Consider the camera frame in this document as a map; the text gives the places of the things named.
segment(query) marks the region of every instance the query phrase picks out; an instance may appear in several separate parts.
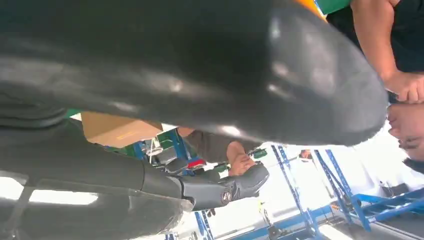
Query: cardboard box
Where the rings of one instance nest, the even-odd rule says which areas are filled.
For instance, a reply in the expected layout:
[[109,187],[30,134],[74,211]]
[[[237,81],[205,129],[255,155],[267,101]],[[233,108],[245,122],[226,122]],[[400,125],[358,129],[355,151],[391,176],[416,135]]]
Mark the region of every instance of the cardboard box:
[[90,143],[123,148],[163,131],[162,124],[97,112],[82,112],[85,138]]

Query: red object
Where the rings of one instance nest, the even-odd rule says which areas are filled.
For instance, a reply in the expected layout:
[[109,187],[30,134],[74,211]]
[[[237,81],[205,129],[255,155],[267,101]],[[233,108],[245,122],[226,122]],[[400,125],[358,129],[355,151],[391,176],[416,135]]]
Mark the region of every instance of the red object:
[[196,161],[192,161],[188,164],[188,169],[197,169],[206,165],[206,161],[203,159],[198,159]]

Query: hand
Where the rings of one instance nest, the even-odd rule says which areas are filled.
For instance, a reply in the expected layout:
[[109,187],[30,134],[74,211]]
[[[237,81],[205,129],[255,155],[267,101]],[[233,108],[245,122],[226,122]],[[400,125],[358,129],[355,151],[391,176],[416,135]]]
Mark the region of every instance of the hand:
[[256,163],[247,154],[239,154],[231,161],[231,168],[228,175],[241,176],[254,165],[256,165]]
[[397,94],[399,102],[420,104],[424,102],[424,74],[396,71],[384,78],[385,87]]

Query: human arm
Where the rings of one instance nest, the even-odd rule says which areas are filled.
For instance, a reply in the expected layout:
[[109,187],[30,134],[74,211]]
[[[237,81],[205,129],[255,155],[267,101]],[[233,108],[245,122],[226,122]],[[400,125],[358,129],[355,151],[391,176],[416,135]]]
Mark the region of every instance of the human arm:
[[192,132],[194,132],[194,129],[183,126],[179,126],[176,130],[178,134],[183,138],[187,137],[188,135],[192,134]]
[[400,102],[421,103],[424,101],[424,74],[398,70],[392,49],[394,6],[399,1],[353,0],[355,32],[364,55],[381,76],[385,87],[397,94]]
[[255,162],[246,154],[245,148],[238,141],[231,142],[226,150],[228,163],[231,165],[230,176],[243,175]]

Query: blue metal rack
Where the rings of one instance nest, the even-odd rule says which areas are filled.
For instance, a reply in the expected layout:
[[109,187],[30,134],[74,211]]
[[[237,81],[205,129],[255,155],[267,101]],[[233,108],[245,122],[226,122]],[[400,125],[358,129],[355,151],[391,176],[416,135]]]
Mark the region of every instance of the blue metal rack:
[[330,182],[334,193],[337,196],[337,201],[339,203],[339,206],[342,209],[342,212],[343,212],[347,222],[349,224],[353,224],[351,214],[349,213],[348,208],[347,208],[347,204],[344,203],[343,198],[340,196],[340,193],[339,193],[337,187],[335,186],[333,180],[337,182],[337,184],[339,185],[339,187],[343,191],[344,198],[346,198],[352,204],[354,212],[356,213],[357,218],[361,221],[363,228],[370,232],[371,231],[370,222],[365,217],[364,212],[362,211],[361,207],[359,206],[358,199],[355,196],[353,196],[351,187],[349,186],[348,182],[346,181],[346,178],[343,175],[342,170],[340,169],[340,166],[337,163],[336,158],[334,157],[332,151],[329,150],[329,149],[325,150],[325,152],[328,155],[328,158],[330,159],[331,163],[334,166],[334,169],[335,169],[341,183],[337,180],[336,176],[334,176],[334,174],[331,172],[330,168],[324,162],[324,159],[321,156],[320,151],[315,150],[314,152],[315,152],[315,155],[317,156],[317,158],[319,160],[319,163],[321,163],[322,168],[324,169],[325,175],[327,176],[328,181]]
[[364,206],[362,211],[370,223],[384,221],[406,212],[424,213],[424,188],[403,193],[391,198],[375,197],[357,194],[355,197],[370,205]]
[[[371,231],[370,224],[374,222],[384,221],[406,212],[419,214],[424,213],[424,188],[408,193],[403,193],[399,196],[394,196],[391,198],[364,194],[353,195],[351,188],[348,185],[346,178],[343,175],[332,151],[327,149],[325,152],[327,153],[331,163],[334,165],[334,169],[337,172],[340,182],[324,162],[318,150],[315,150],[315,155],[321,163],[322,168],[324,169],[324,172],[334,190],[334,193],[337,195],[337,200],[341,208],[341,212],[349,223],[352,223],[352,219],[359,220],[365,230]],[[340,196],[333,180],[343,191],[344,198]],[[353,210],[349,211],[347,209],[347,204],[343,201],[344,199],[352,204]],[[361,208],[358,204],[358,201],[369,203],[369,205]]]
[[[290,188],[290,191],[291,191],[291,194],[293,195],[293,198],[294,198],[294,201],[296,203],[296,206],[297,206],[297,208],[300,211],[300,215],[303,218],[303,221],[304,221],[304,224],[305,224],[305,230],[308,233],[308,237],[309,238],[310,237],[315,237],[315,239],[322,239],[322,236],[320,234],[320,230],[318,229],[318,224],[317,224],[315,218],[313,217],[313,215],[311,213],[311,210],[308,207],[306,209],[304,209],[302,207],[301,200],[300,200],[300,189],[296,186],[296,180],[295,180],[295,178],[292,175],[293,182],[291,182],[290,179],[289,179],[289,177],[288,177],[287,172],[290,173],[291,166],[290,166],[290,162],[289,162],[289,160],[287,158],[287,155],[284,152],[283,147],[282,146],[278,146],[279,153],[277,152],[277,149],[276,149],[276,147],[274,145],[272,145],[271,148],[272,148],[272,150],[273,150],[273,152],[275,154],[275,157],[276,157],[276,159],[278,161],[278,164],[279,164],[279,166],[281,168],[281,171],[282,171],[282,173],[284,175],[284,178],[285,178],[285,180],[286,180],[286,182],[288,184],[288,187]],[[300,237],[300,236],[297,236],[297,234],[302,234],[302,236],[303,236],[304,235],[304,232],[303,231],[300,231],[300,232],[294,232],[292,234],[293,235],[290,236],[290,238],[296,239],[296,238],[299,238]]]
[[[330,206],[327,205],[327,206],[312,210],[311,211],[311,217],[316,219],[318,217],[327,215],[329,213],[331,213],[331,208],[330,208]],[[287,229],[287,228],[290,228],[292,226],[296,226],[296,225],[304,223],[304,222],[305,222],[304,217],[302,215],[298,214],[298,215],[289,217],[288,219],[284,219],[284,220],[275,222],[273,224],[273,226],[275,226],[277,229]],[[306,232],[306,233],[309,237],[311,237],[311,234],[310,234],[309,231]],[[260,237],[263,237],[263,236],[266,236],[266,235],[268,235],[268,227],[262,227],[262,228],[255,229],[255,230],[243,233],[241,235],[238,235],[238,236],[232,238],[231,240],[252,240],[252,239],[257,239],[257,238],[260,238]]]

